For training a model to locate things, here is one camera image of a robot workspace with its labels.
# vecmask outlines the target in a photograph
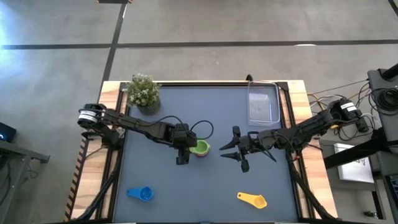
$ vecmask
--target concrete floor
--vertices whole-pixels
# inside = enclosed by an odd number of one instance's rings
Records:
[[[119,10],[92,0],[2,0],[0,45],[109,44]],[[397,37],[398,17],[387,0],[135,0],[119,43]],[[97,100],[108,52],[0,50],[0,122],[18,130],[17,144],[51,155],[47,165],[32,165],[40,175],[21,187],[6,223],[62,220],[80,142],[77,110]],[[368,70],[397,58],[398,45],[118,49],[109,79],[144,72],[156,80],[240,80],[250,73],[301,79],[316,92],[364,80]],[[320,96],[350,96],[361,85]],[[368,113],[369,105],[361,109]],[[370,192],[333,189],[333,196],[340,218],[378,222],[361,215],[359,204],[373,202]]]

